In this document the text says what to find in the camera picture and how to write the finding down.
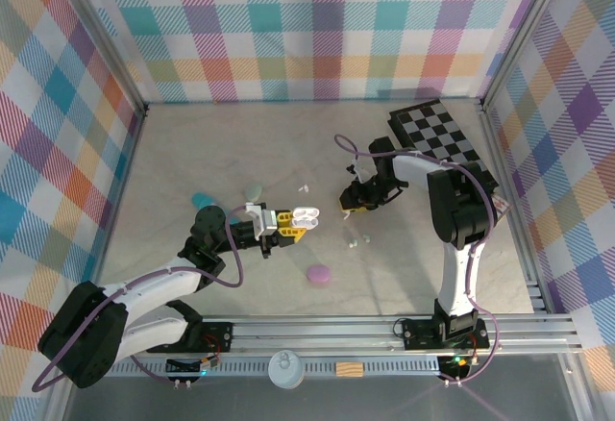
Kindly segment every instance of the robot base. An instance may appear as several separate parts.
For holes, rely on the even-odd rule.
[[[404,319],[401,321],[404,348],[407,351],[426,349],[489,349],[489,336],[482,319],[477,320],[474,330],[460,336],[443,340],[438,323],[432,318],[425,320]]]

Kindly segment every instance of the teal object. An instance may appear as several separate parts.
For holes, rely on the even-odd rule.
[[[194,195],[192,195],[192,205],[194,205],[197,208],[197,210],[202,210],[204,207],[216,205],[216,203],[215,203],[215,200],[213,200],[213,198],[206,195],[205,193],[197,192]],[[239,222],[239,219],[237,219],[236,217],[232,217],[231,224],[235,224],[236,222]]]

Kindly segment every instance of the white round object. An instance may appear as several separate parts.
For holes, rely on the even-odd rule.
[[[304,365],[292,351],[280,351],[269,360],[269,379],[282,389],[294,389],[304,380]]]

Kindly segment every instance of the metal frame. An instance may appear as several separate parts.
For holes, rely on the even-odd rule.
[[[393,334],[398,319],[427,319],[429,315],[360,315],[360,316],[214,316],[207,322],[232,322],[233,344],[225,356],[271,357],[289,349],[304,357],[382,357],[448,356],[453,349],[406,351],[404,342]],[[489,335],[495,325],[483,317]],[[560,353],[580,351],[580,340],[568,314],[496,315],[500,327],[499,355]],[[489,350],[479,350],[486,355]],[[184,358],[188,354],[140,354],[146,358]]]
[[[129,98],[139,116],[145,116],[147,103],[143,100],[133,77],[129,73],[121,56],[117,52],[111,36],[105,29],[100,16],[94,10],[89,0],[69,0],[75,12],[82,20],[84,27],[92,38],[96,48],[101,53],[105,62],[109,66],[111,73],[122,87],[122,90]]]
[[[510,46],[504,54],[502,64],[498,68],[498,71],[484,94],[483,104],[487,113],[490,112],[493,101],[505,86],[508,78],[510,78],[513,67],[517,61],[519,61],[523,49],[531,39],[549,3],[551,3],[551,0],[532,0],[529,4],[528,14],[510,42]]]
[[[504,55],[502,65],[498,69],[492,83],[485,93],[484,107],[490,112],[494,99],[505,86],[512,68],[519,60],[523,48],[531,38],[537,27],[545,9],[551,0],[533,0],[527,17],[517,31],[510,47]],[[130,73],[124,62],[117,53],[111,37],[105,30],[97,12],[92,8],[88,0],[70,0],[84,25],[89,31],[94,43],[102,53],[111,72],[118,79],[127,96],[136,108],[141,121],[135,135],[135,145],[129,157],[127,171],[122,178],[119,199],[124,191],[131,169],[131,163],[140,138],[143,127],[143,118],[146,116],[147,104],[140,95]],[[495,172],[498,181],[501,183],[504,197],[513,203],[510,216],[510,228],[519,253],[524,273],[527,280],[530,299],[534,307],[535,314],[500,314],[497,315],[501,329],[502,349],[498,350],[498,355],[515,354],[537,354],[549,353],[558,354],[562,365],[562,372],[566,375],[566,382],[569,386],[573,404],[579,419],[606,419],[602,403],[593,390],[593,383],[585,370],[586,363],[581,351],[581,344],[578,338],[572,318],[568,314],[546,313],[554,310],[553,301],[546,288],[544,278],[542,278],[537,259],[531,249],[531,244],[524,231],[524,219],[519,210],[519,202],[515,198],[515,192],[509,174],[506,172],[506,165],[503,152],[499,146],[495,130],[487,114],[478,105],[480,121],[483,133],[489,148],[489,153],[493,157]],[[111,215],[110,233],[116,220],[116,212]],[[105,255],[107,244],[101,259]],[[93,277],[99,274],[99,266],[95,269]],[[224,360],[232,364],[221,368],[218,374],[223,376],[225,372],[229,375],[236,373],[237,365],[239,368],[246,368],[247,363],[252,363],[255,368],[255,375],[262,376],[264,363],[281,349],[296,351],[308,362],[316,361],[323,363],[321,370],[315,370],[316,376],[333,376],[331,362],[338,358],[345,360],[364,361],[368,365],[381,362],[392,366],[400,362],[410,365],[416,370],[419,368],[420,361],[431,361],[434,356],[450,355],[453,351],[406,351],[403,342],[393,334],[393,324],[399,318],[427,318],[426,316],[265,316],[265,317],[207,317],[208,321],[231,321],[234,323],[234,345],[232,351],[225,355]],[[494,323],[488,318],[485,319],[490,335],[495,332]],[[163,362],[167,358],[186,358],[195,357],[191,355],[152,355],[142,354],[139,358],[152,370],[164,368]],[[369,369],[376,369],[376,366],[368,366],[366,375],[370,374]],[[404,371],[404,374],[433,374],[431,366],[423,368],[423,371]],[[116,364],[110,377],[121,376],[145,376],[137,371],[133,363],[122,360]],[[49,397],[43,410],[38,411],[38,419],[61,419],[62,412],[69,399],[70,384],[61,382]]]
[[[532,249],[532,243],[528,233],[525,231],[526,222],[521,211],[521,202],[517,197],[517,193],[514,191],[514,185],[510,178],[511,174],[506,167],[504,151],[497,139],[495,127],[489,115],[485,113],[483,107],[480,104],[476,104],[476,107],[487,149],[489,150],[489,155],[493,159],[492,171],[495,173],[496,179],[500,184],[500,192],[511,204],[507,220],[510,232],[512,233],[512,239],[517,248],[519,261],[521,262],[521,267],[526,277],[526,283],[528,283],[529,286],[537,286],[540,289],[540,296],[543,304],[539,309],[546,312],[555,312],[554,302],[547,287],[547,281],[540,268],[538,268],[540,265],[538,258]]]

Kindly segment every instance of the red wire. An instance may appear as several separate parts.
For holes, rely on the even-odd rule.
[[[208,342],[208,344],[209,344],[209,346],[211,346],[211,347],[213,346],[213,343],[209,340],[210,338],[211,338],[211,339],[213,339],[213,340],[216,342],[217,352],[214,352],[213,354],[214,354],[214,356],[215,356],[216,358],[218,358],[218,359],[219,359],[219,358],[220,358],[220,351],[221,351],[221,349],[220,349],[220,341],[219,341],[219,340],[218,340],[218,338],[217,338],[217,337],[215,337],[213,334],[205,334],[205,335],[203,336],[203,339],[204,339],[205,341],[207,341],[207,342]]]
[[[468,334],[470,336],[470,340],[472,341],[472,345],[474,346],[474,352],[472,353],[472,357],[477,356],[477,339],[473,334]]]

